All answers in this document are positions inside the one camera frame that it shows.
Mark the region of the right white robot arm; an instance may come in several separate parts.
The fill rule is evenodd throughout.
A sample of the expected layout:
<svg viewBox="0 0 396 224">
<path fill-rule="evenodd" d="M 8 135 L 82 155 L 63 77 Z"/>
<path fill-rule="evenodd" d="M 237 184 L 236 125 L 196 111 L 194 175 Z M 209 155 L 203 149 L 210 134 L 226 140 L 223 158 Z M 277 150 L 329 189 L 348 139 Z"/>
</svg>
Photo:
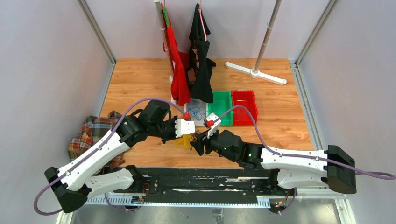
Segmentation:
<svg viewBox="0 0 396 224">
<path fill-rule="evenodd" d="M 216 152 L 244 169 L 268 170 L 267 189 L 274 195 L 284 189 L 327 187 L 342 194 L 355 194 L 355 160 L 343 149 L 329 145 L 326 150 L 294 151 L 244 142 L 224 130 L 211 136 L 199 134 L 190 145 L 199 155 Z"/>
</svg>

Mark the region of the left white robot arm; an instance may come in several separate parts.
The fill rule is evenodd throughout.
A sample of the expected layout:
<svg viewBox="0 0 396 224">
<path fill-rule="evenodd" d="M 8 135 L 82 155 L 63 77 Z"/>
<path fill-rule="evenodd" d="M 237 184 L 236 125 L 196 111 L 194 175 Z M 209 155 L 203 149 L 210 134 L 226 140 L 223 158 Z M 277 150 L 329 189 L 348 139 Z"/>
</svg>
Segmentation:
<svg viewBox="0 0 396 224">
<path fill-rule="evenodd" d="M 111 159 L 131 149 L 147 137 L 158 137 L 165 143 L 195 132 L 194 121 L 186 112 L 182 116 L 172 116 L 171 106 L 177 105 L 161 98 L 146 98 L 144 109 L 134 112 L 127 110 L 106 132 L 102 139 L 69 164 L 45 171 L 49 184 L 40 191 L 34 200 L 34 209 L 38 209 L 38 200 L 47 190 L 52 189 L 61 211 L 70 213 L 78 210 L 88 200 L 115 190 L 128 189 L 132 193 L 142 191 L 147 195 L 149 185 L 136 166 L 130 165 L 113 173 L 96 176 Z"/>
</svg>

